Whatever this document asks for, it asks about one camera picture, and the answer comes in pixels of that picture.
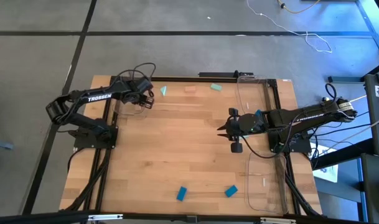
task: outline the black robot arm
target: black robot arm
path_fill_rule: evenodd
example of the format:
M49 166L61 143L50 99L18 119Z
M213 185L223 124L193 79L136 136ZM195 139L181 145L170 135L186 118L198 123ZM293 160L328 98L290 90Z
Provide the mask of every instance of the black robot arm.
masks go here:
M114 146L116 128L108 126L103 119L91 119L78 114L78 109L86 103L110 98L150 109L154 102L152 88L152 83L147 77L141 77L137 80L116 77L108 87L72 91L67 95L60 96L49 103L46 110L52 123L56 125L73 124L79 127L76 131L69 132L76 138L75 147L104 148Z
M317 105L307 106L296 110L271 110L258 111L255 114L239 115L238 110L229 109L227 122L218 130L226 129L226 134L219 136L227 137L234 141L231 145L232 152L242 152L239 138L252 134L271 133L271 142L280 144L283 149L288 151L286 145L288 140L294 136L307 138L307 131L329 123L351 122L355 119L357 112L347 100L339 98L337 101L322 101Z

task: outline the wooden tabletop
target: wooden tabletop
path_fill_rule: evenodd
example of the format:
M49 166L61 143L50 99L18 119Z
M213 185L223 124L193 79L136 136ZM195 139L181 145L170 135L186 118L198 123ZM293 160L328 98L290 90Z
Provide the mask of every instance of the wooden tabletop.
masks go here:
M94 76L91 88L108 86L110 78ZM282 108L297 108L291 81L277 82ZM211 89L211 83L152 84L155 103L151 110L136 115L130 114L141 110L133 105L119 110L118 140L111 153L101 211L281 215L275 160L251 156L245 144L243 153L233 154L231 142L217 136L223 133L217 128L227 120L228 108L238 108L241 114L243 110L254 113L266 109L261 84L217 83L221 91ZM160 91L163 86L167 87L165 96ZM185 92L187 86L195 86L195 93ZM238 93L243 108L238 106ZM101 118L104 106L105 101L89 103L84 115ZM247 140L260 154L270 155L266 134ZM94 149L85 149L73 158L60 208L69 206L87 184L93 156ZM291 160L298 189L313 209L322 213L309 160L296 153L291 154ZM232 185L238 192L228 198L224 192ZM187 188L183 202L176 199L181 186ZM286 198L293 213L287 186Z

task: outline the black floor line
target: black floor line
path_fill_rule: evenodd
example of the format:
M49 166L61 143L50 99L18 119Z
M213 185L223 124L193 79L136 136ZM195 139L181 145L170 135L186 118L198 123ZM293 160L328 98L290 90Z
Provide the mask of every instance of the black floor line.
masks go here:
M297 34L307 34L304 31L296 31ZM308 34L320 36L372 36L368 31L310 31ZM296 36L287 31L0 31L0 36L126 36L126 35L247 35L247 36Z
M52 30L44 30L44 31L13 31L13 30L0 30L0 36L73 36L73 35L81 35L81 31L52 31Z
M90 22L95 10L95 6L96 6L96 0L91 0L90 8L88 10L88 14L84 22L81 36L78 40L76 50L73 55L72 63L70 64L70 69L65 80L65 84L63 85L63 88L62 88L62 94L68 93L70 86L72 84L73 76L74 76L77 63L78 63L78 59L80 58L80 54L82 52L82 48L84 45L85 33L88 31L88 27L90 26ZM27 194L26 202L22 211L23 215L28 215L32 213L33 206L35 204L35 198L37 197L37 194L40 189L41 180L44 175L45 168L47 167L48 159L52 150L52 145L54 143L55 136L57 134L57 130L58 130L58 127L51 124L49 131L47 133L47 136L44 139L44 144L41 149L40 161L36 168L35 175L30 185L30 190L29 190L29 193Z

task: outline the concrete floor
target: concrete floor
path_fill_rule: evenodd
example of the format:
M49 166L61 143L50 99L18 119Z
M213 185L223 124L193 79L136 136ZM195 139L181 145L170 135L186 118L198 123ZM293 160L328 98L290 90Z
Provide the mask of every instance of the concrete floor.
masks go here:
M353 2L322 2L293 15L280 10L275 1L249 1L256 11L292 30L368 30ZM287 0L286 4L301 9L312 3ZM0 1L0 30L81 30L89 5L90 0ZM98 1L90 30L281 31L266 18L254 15L244 0ZM87 37L71 90L88 88L93 75L114 75L152 61L159 76L239 70L291 79L298 105L306 106L327 95L324 83L328 76L361 76L379 64L379 50L371 37L326 40L334 53L318 53L302 37ZM0 37L0 139L15 146L13 151L0 149L0 216L21 211L50 123L44 108L63 87L77 41L78 37ZM315 38L310 41L325 47ZM362 85L335 86L338 95L347 99L365 94ZM354 108L360 113L367 111L366 99L356 101ZM368 122L365 115L342 127ZM354 132L326 138L339 141ZM370 136L366 132L351 141ZM72 144L68 134L57 135L35 213L57 211Z

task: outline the table leg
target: table leg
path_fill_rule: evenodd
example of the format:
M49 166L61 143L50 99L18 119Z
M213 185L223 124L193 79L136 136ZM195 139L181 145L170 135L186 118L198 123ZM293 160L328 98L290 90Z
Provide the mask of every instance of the table leg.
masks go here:
M312 164L316 163L314 170L321 168L333 166L341 162L349 161L360 157L361 153L373 154L373 139L366 139L360 141L354 145L345 147L343 149L337 150L335 152L328 153L323 156L319 156L311 160Z

